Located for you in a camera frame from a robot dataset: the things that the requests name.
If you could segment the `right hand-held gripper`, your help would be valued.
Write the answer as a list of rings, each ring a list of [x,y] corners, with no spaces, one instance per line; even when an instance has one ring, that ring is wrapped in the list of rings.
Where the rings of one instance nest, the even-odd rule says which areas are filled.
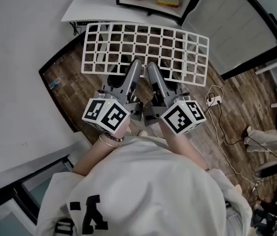
[[[153,61],[146,69],[154,94],[142,111],[146,126],[163,121],[174,135],[183,135],[206,121],[198,102],[183,93],[180,83],[167,81]]]

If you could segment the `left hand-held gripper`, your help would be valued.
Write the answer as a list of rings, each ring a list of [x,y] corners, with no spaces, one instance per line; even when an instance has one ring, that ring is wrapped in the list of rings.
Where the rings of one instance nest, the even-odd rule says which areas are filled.
[[[139,83],[142,63],[134,59],[129,67],[120,67],[120,73],[125,75],[114,75],[117,67],[110,67],[109,72],[113,75],[105,75],[103,79],[103,90],[95,92],[94,97],[89,99],[82,120],[101,131],[115,134],[127,118],[141,120],[143,103],[133,96]],[[108,93],[113,89],[121,88],[125,80],[126,95],[125,102]]]

